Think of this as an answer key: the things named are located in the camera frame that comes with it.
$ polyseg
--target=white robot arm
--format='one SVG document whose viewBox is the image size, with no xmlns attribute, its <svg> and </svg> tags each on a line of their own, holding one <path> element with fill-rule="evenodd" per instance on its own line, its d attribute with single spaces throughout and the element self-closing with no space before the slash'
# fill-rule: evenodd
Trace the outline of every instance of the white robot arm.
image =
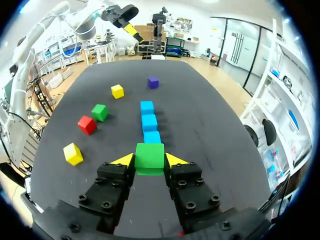
<svg viewBox="0 0 320 240">
<path fill-rule="evenodd" d="M 81 40 L 89 40 L 96 34 L 95 20 L 100 17 L 104 21 L 110 21 L 117 28 L 124 28 L 141 42 L 143 39 L 129 23 L 129 20 L 137 14 L 138 9 L 133 5 L 120 8 L 108 0 L 89 0 L 83 10 L 70 13 L 68 1 L 63 1 L 30 30 L 13 53 L 12 61 L 18 66 L 18 71 L 13 78 L 9 107 L 0 107 L 2 143 L 0 144 L 0 164 L 10 163 L 19 167 L 22 160 L 33 166 L 39 142 L 34 138 L 28 126 L 28 124 L 32 126 L 33 120 L 27 117 L 26 88 L 29 69 L 35 59 L 31 48 L 50 24 L 59 18 L 60 21 L 67 22 Z"/>
</svg>

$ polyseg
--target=purple cube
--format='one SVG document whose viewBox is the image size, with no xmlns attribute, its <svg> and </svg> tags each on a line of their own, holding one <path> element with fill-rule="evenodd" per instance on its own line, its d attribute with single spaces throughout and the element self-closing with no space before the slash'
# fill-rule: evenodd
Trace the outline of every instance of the purple cube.
<svg viewBox="0 0 320 240">
<path fill-rule="evenodd" d="M 148 77 L 148 86 L 151 89 L 157 89 L 159 87 L 159 79 L 155 76 Z"/>
</svg>

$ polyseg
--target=stacked blue cubes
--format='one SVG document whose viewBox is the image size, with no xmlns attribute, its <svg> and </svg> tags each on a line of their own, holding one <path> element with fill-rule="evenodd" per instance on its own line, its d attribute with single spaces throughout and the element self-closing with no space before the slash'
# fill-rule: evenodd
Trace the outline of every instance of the stacked blue cubes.
<svg viewBox="0 0 320 240">
<path fill-rule="evenodd" d="M 160 144 L 158 123 L 152 101 L 140 102 L 143 139 L 145 144 Z"/>
</svg>

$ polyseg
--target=blue cube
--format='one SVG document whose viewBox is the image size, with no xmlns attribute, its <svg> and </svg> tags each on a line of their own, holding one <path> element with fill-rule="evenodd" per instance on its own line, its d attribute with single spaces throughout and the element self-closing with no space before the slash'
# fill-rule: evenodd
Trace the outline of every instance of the blue cube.
<svg viewBox="0 0 320 240">
<path fill-rule="evenodd" d="M 156 89 L 159 87 L 159 79 L 155 76 L 148 77 L 148 86 L 151 89 Z"/>
<path fill-rule="evenodd" d="M 161 138 L 158 131 L 144 131 L 143 139 L 145 144 L 160 144 Z"/>
<path fill-rule="evenodd" d="M 140 108 L 141 108 L 141 115 L 155 113 L 155 108 L 152 101 L 141 101 Z"/>
<path fill-rule="evenodd" d="M 142 130 L 144 132 L 157 131 L 158 123 L 157 123 L 156 115 L 154 114 L 141 115 L 141 120 L 142 120 Z"/>
</svg>

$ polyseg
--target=yellow cube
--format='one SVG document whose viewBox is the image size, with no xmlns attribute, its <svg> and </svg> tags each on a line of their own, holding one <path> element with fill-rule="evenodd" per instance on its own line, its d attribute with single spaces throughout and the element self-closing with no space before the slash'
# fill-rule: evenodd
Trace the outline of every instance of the yellow cube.
<svg viewBox="0 0 320 240">
<path fill-rule="evenodd" d="M 71 165 L 75 166 L 84 161 L 80 149 L 74 144 L 70 143 L 63 148 L 65 160 Z"/>
<path fill-rule="evenodd" d="M 115 85 L 111 87 L 112 95 L 115 99 L 119 99 L 125 96 L 124 88 L 121 85 Z"/>
</svg>

